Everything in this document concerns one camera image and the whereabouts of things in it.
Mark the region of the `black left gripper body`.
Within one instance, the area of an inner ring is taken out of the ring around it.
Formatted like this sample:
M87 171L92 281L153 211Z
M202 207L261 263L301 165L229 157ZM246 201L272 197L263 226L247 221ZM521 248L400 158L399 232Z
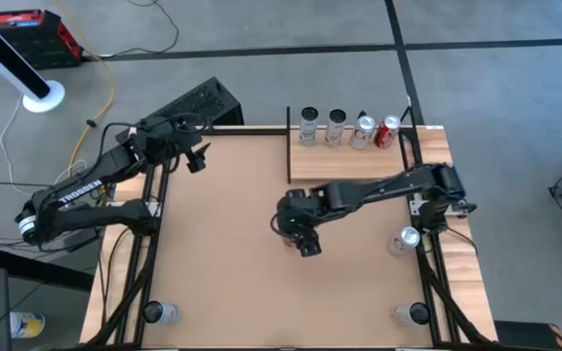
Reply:
M187 167L192 174L198 173L206 168L206 157L192 157L190 149L203 141L200 132L192 125L179 124L168 119L162 121L153 128L156 133L155 145L152 154L155 163L170 163L172 159L175 164L169 167L168 173L174 173L179 164L181 155L187 158Z

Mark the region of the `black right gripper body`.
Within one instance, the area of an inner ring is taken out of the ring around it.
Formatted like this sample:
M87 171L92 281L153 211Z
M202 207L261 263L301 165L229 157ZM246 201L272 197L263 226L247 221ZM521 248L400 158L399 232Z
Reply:
M321 198L297 188L288 190L278 201L270 225L288 247L297 249L302 257L310 257L322 253L316 231L322 222Z

